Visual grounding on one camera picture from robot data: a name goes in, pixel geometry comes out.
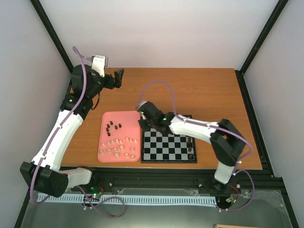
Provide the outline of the dark chess piece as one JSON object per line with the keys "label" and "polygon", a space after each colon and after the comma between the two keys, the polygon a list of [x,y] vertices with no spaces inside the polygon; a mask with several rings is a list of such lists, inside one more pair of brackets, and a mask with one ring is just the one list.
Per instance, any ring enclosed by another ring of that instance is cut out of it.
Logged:
{"label": "dark chess piece", "polygon": [[191,147],[192,146],[192,141],[191,138],[189,137],[187,140],[187,147]]}

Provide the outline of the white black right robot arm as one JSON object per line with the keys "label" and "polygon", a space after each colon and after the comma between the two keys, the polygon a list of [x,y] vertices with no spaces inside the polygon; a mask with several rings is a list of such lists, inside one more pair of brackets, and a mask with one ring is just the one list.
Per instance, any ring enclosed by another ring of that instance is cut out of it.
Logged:
{"label": "white black right robot arm", "polygon": [[145,132],[153,128],[166,136],[185,135],[211,144],[218,166],[209,188],[224,191],[246,145],[246,140],[229,120],[204,122],[176,112],[164,114],[149,101],[141,101],[136,110],[141,114],[139,125]]}

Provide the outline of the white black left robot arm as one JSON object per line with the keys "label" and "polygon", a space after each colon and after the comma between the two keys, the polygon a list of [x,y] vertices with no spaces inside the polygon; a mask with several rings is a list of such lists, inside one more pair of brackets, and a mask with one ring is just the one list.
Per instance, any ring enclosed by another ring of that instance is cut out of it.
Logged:
{"label": "white black left robot arm", "polygon": [[61,171],[65,151],[76,130],[89,111],[94,110],[93,98],[102,89],[120,88],[124,69],[101,77],[91,66],[78,65],[71,73],[71,88],[64,98],[58,118],[47,141],[31,162],[23,162],[20,173],[31,190],[60,197],[69,188],[83,185],[88,191],[98,188],[99,179],[89,168]]}

